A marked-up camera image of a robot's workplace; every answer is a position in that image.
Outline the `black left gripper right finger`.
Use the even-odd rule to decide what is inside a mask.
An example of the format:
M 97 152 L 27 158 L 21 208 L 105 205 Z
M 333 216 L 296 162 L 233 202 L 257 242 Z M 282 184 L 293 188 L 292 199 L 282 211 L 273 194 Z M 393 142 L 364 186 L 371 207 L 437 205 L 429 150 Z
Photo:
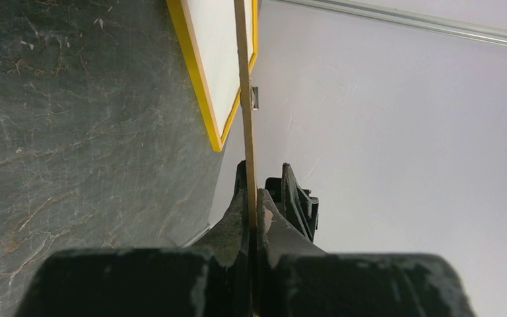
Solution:
M 473 316 L 455 269 L 434 254 L 332 254 L 257 194 L 260 316 Z

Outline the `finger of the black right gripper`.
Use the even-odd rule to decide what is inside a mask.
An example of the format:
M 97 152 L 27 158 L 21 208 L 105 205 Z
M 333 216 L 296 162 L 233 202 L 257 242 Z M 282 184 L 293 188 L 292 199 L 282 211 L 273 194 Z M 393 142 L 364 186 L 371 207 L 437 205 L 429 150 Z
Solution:
M 298 183 L 292 166 L 282 165 L 280 178 L 268 178 L 265 189 L 269 192 L 279 213 L 310 242 L 314 242 L 319 221 L 319 199 L 311 196 L 311 190 Z

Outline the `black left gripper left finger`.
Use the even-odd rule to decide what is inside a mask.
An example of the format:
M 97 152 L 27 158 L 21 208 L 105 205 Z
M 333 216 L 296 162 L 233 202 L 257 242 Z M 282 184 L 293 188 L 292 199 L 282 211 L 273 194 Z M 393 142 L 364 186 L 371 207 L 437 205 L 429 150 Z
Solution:
M 185 248 L 87 248 L 52 254 L 17 316 L 250 316 L 246 164 L 223 218 Z

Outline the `brown cardboard backing board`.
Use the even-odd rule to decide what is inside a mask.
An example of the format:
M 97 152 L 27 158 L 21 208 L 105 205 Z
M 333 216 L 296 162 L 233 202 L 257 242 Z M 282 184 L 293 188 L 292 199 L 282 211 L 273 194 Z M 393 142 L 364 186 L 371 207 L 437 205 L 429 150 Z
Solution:
M 246 180 L 248 193 L 248 223 L 250 232 L 255 233 L 257 226 L 257 186 L 254 163 L 254 132 L 252 123 L 252 90 L 250 86 L 248 35 L 246 30 L 246 12 L 244 1 L 234 0 L 236 21 L 236 42 L 238 52 L 238 68 L 240 78 L 240 103 L 245 148 Z

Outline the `yellow wooden picture frame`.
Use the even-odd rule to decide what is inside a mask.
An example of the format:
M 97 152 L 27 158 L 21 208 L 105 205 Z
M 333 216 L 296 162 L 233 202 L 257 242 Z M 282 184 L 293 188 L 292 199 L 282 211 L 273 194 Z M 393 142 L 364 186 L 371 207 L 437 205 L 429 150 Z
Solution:
M 199 56 L 199 49 L 193 25 L 191 23 L 191 17 L 187 6 L 188 1 L 167 1 L 168 11 L 170 18 L 174 25 L 178 41 L 183 53 L 183 57 L 186 63 L 187 71 L 191 79 L 191 84 L 195 92 L 197 103 L 205 123 L 207 135 L 211 146 L 214 151 L 220 152 L 224 147 L 224 143 L 230 131 L 232 122 L 234 120 L 236 110 L 240 105 L 240 87 L 236 96 L 235 103 L 232 111 L 226 122 L 224 131 L 221 133 L 215 123 L 215 115 L 213 106 L 211 103 L 211 97 L 207 88 L 207 81 L 205 73 L 203 72 L 203 66 L 201 58 Z

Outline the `building and sky photo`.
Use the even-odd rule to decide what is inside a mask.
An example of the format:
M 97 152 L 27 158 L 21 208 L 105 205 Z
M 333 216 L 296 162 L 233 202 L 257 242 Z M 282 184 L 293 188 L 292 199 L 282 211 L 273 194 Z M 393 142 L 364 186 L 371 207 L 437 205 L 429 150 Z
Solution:
M 222 133 L 240 86 L 234 1 L 190 0 L 187 6 L 215 123 Z

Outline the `aluminium corner post right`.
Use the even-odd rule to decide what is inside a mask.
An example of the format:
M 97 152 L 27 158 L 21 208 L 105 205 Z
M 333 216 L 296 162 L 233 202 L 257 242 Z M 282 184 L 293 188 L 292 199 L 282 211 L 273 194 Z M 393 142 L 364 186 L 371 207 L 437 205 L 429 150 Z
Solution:
M 507 30 L 403 11 L 360 1 L 287 1 L 287 4 L 507 47 Z

